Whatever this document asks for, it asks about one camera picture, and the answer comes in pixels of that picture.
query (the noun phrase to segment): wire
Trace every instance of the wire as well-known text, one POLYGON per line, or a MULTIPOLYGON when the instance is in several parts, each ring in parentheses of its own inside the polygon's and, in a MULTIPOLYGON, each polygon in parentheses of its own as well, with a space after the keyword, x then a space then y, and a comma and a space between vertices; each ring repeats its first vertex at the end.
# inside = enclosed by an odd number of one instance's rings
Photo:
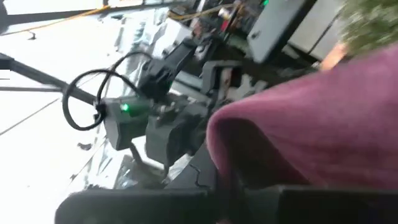
POLYGON ((60 20, 60 21, 55 21, 55 22, 51 22, 51 23, 46 24, 46 25, 41 25, 41 26, 37 26, 37 27, 32 27, 32 28, 28 28, 28 29, 23 29, 23 30, 19 30, 19 31, 15 31, 15 32, 8 32, 8 33, 5 33, 5 34, 1 34, 0 36, 11 35, 11 34, 18 34, 18 33, 21 33, 21 32, 28 32, 28 31, 32 31, 32 30, 36 30, 36 29, 41 29, 41 28, 49 27, 49 26, 52 26, 52 25, 54 25, 54 24, 58 24, 58 23, 61 23, 61 22, 65 22, 65 21, 69 21, 69 20, 72 20, 72 19, 77 19, 77 18, 79 18, 79 17, 83 17, 83 16, 88 16, 88 15, 91 15, 91 14, 95 14, 95 13, 97 13, 97 12, 101 12, 101 11, 106 10, 106 9, 109 9, 109 8, 110 8, 110 6, 104 6, 104 7, 102 7, 101 9, 94 9, 94 10, 91 10, 91 11, 88 11, 88 12, 84 12, 84 13, 81 13, 81 14, 78 14, 78 15, 75 15, 75 16, 68 17, 68 18, 66 18, 66 19, 62 19, 62 20, 60 20))
MULTIPOLYGON (((132 56, 134 56, 134 55, 144 55, 144 56, 146 56, 146 57, 148 57, 149 59, 152 60, 152 56, 150 56, 150 54, 148 54, 147 52, 140 51, 140 50, 138 50, 138 51, 132 51, 132 52, 127 53, 125 56, 121 57, 121 58, 111 67, 111 71, 112 71, 112 72, 115 72, 116 69, 120 66, 120 64, 122 64, 122 62, 123 62, 125 59, 127 59, 127 58, 129 58, 129 57, 132 57, 132 56)), ((100 102, 102 92, 103 92, 104 87, 105 87, 105 85, 106 85, 106 82, 109 80, 109 78, 111 78, 110 73, 106 74, 104 80, 102 81, 101 85, 99 86, 98 91, 97 91, 97 96, 96 96, 97 102, 100 102)), ((145 95, 144 95, 143 93, 141 93, 141 91, 138 90, 135 86, 134 86, 133 90, 134 90, 138 95, 145 96, 145 95)))
POLYGON ((202 11, 202 12, 189 14, 189 15, 183 15, 183 16, 179 16, 179 15, 176 15, 176 14, 174 14, 172 12, 169 12, 169 17, 171 19, 175 19, 175 20, 182 20, 182 19, 188 19, 188 18, 189 19, 193 19, 195 17, 199 17, 199 16, 202 16, 202 15, 206 15, 206 14, 209 14, 209 13, 212 13, 212 12, 219 11, 223 7, 224 8, 235 7, 235 4, 224 4, 224 5, 220 5, 220 6, 211 8, 211 9, 207 9, 207 10, 202 11))
POLYGON ((130 88, 132 88, 134 91, 138 90, 137 87, 132 84, 130 82, 130 80, 118 73, 116 73, 115 71, 112 70, 108 70, 108 69, 94 69, 94 70, 90 70, 88 72, 85 72, 79 76, 77 76, 69 85, 68 87, 65 89, 63 96, 62 96, 62 111, 63 111, 63 115, 66 119, 66 121, 68 122, 68 124, 73 127, 76 130, 79 131, 88 131, 91 130, 95 127, 97 127, 98 125, 101 124, 101 122, 105 119, 105 107, 104 105, 101 104, 100 101, 96 102, 96 111, 98 112, 98 114, 96 114, 95 116, 95 122, 89 126, 86 127, 81 127, 79 125, 76 124, 76 122, 73 120, 71 114, 70 114, 70 110, 69 110, 69 97, 70 94, 72 93, 72 91, 76 88, 76 84, 84 77, 94 74, 94 73, 105 73, 107 75, 110 76, 115 76, 120 78, 125 84, 127 84, 130 88))

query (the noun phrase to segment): maroon fabric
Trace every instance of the maroon fabric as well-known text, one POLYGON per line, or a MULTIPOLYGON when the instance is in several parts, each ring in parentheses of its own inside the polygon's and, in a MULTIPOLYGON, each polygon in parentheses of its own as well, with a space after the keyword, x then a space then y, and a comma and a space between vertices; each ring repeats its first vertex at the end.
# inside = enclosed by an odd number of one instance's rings
POLYGON ((223 107, 207 145, 226 184, 398 188, 398 45, 223 107))

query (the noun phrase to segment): pink cloth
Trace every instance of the pink cloth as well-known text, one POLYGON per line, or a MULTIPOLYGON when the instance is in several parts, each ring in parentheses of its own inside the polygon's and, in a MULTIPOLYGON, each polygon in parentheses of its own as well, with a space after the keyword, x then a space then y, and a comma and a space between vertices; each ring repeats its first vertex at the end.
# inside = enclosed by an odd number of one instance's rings
POLYGON ((223 107, 207 145, 226 185, 398 188, 398 45, 223 107))

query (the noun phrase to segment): green led light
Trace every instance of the green led light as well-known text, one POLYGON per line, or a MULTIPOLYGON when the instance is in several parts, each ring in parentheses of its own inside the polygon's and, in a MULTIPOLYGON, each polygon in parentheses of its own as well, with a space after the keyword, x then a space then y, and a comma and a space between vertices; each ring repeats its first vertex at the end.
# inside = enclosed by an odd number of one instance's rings
POLYGON ((122 104, 120 106, 120 109, 123 110, 123 111, 129 111, 130 106, 128 104, 122 104))

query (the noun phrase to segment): yellow cable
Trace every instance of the yellow cable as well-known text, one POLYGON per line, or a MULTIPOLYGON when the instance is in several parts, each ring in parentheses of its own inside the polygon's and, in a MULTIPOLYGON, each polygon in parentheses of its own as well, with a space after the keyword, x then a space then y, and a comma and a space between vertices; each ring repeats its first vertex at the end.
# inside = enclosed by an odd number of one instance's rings
POLYGON ((51 22, 51 23, 46 24, 46 25, 32 27, 32 28, 28 28, 28 29, 24 29, 24 30, 15 31, 15 32, 8 32, 8 33, 5 33, 5 34, 1 34, 0 36, 18 34, 18 33, 21 33, 21 32, 28 32, 28 31, 31 31, 31 30, 36 30, 36 29, 52 26, 52 25, 58 24, 60 22, 65 22, 65 21, 69 21, 69 20, 76 19, 76 18, 79 18, 79 17, 88 16, 88 15, 91 15, 91 14, 94 14, 94 13, 97 13, 97 12, 101 12, 101 11, 103 11, 105 9, 108 9, 108 8, 110 8, 110 6, 104 6, 101 9, 94 9, 94 10, 91 10, 91 11, 88 11, 88 12, 81 13, 79 15, 75 15, 75 16, 68 17, 66 19, 62 19, 60 21, 55 21, 55 22, 51 22))
POLYGON ((194 17, 198 17, 198 16, 202 16, 202 15, 205 15, 205 14, 209 14, 209 13, 212 13, 212 12, 219 11, 223 7, 224 8, 229 8, 229 7, 234 7, 234 6, 235 6, 235 4, 224 4, 224 5, 220 5, 220 6, 217 6, 217 7, 202 11, 202 12, 189 14, 189 15, 184 15, 184 16, 178 16, 178 15, 176 15, 174 13, 169 13, 169 17, 171 19, 175 19, 175 20, 193 19, 194 17))

